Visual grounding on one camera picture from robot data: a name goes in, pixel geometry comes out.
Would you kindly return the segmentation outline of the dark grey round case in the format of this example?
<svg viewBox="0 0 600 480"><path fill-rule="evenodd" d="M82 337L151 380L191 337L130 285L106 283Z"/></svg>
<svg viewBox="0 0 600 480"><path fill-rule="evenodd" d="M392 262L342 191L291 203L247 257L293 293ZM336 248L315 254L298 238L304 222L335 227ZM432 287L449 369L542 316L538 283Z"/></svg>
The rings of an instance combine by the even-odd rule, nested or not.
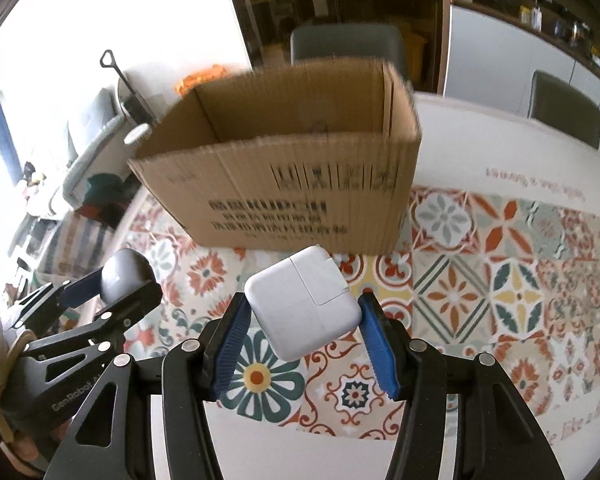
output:
<svg viewBox="0 0 600 480"><path fill-rule="evenodd" d="M146 282L153 281L155 274L148 260L134 249L122 248L102 266L99 296L109 307Z"/></svg>

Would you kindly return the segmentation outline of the white square power adapter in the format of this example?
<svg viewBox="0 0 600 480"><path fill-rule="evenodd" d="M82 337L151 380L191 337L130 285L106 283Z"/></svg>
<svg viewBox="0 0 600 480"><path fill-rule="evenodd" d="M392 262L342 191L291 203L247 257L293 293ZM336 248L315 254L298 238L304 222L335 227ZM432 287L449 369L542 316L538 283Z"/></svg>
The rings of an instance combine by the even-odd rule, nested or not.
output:
<svg viewBox="0 0 600 480"><path fill-rule="evenodd" d="M335 261L318 245L253 274L244 292L273 351L286 362L355 330L362 318Z"/></svg>

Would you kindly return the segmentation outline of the green hat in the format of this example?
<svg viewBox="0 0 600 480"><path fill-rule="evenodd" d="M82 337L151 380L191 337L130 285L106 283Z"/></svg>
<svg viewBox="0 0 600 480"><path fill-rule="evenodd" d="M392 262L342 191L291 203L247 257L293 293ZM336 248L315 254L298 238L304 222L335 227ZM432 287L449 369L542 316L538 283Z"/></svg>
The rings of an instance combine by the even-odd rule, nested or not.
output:
<svg viewBox="0 0 600 480"><path fill-rule="evenodd" d="M116 174L93 174L87 179L84 205L126 205L129 201L124 182Z"/></svg>

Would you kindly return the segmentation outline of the brown cardboard box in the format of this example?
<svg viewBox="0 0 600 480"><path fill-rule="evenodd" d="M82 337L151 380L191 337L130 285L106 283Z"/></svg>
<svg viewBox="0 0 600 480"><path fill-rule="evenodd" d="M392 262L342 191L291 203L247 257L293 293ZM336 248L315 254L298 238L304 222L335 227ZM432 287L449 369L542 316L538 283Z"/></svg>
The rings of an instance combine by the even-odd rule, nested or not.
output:
<svg viewBox="0 0 600 480"><path fill-rule="evenodd" d="M421 140L391 63L323 58L200 84L130 166L199 245L376 255L400 237Z"/></svg>

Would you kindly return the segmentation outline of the dark grey chair back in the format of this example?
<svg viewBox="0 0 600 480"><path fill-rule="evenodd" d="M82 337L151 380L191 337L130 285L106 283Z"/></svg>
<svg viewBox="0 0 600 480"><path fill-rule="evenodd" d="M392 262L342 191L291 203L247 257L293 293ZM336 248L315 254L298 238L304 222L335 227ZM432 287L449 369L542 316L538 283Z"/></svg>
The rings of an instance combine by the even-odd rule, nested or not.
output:
<svg viewBox="0 0 600 480"><path fill-rule="evenodd" d="M528 117L591 148L600 147L600 108L584 93L542 70L532 76Z"/></svg>

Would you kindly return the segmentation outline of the dark grey chair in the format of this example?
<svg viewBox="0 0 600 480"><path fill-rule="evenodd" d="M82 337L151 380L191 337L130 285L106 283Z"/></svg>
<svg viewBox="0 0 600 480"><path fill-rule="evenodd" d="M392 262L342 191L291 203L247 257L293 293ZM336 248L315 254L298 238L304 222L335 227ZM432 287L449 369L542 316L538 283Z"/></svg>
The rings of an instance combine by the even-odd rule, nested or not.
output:
<svg viewBox="0 0 600 480"><path fill-rule="evenodd" d="M584 93L542 70L532 76L528 117L591 148L600 147L600 108Z"/></svg>
<svg viewBox="0 0 600 480"><path fill-rule="evenodd" d="M381 23L306 25L290 37L290 60L314 58L380 58L408 79L405 47L396 26Z"/></svg>

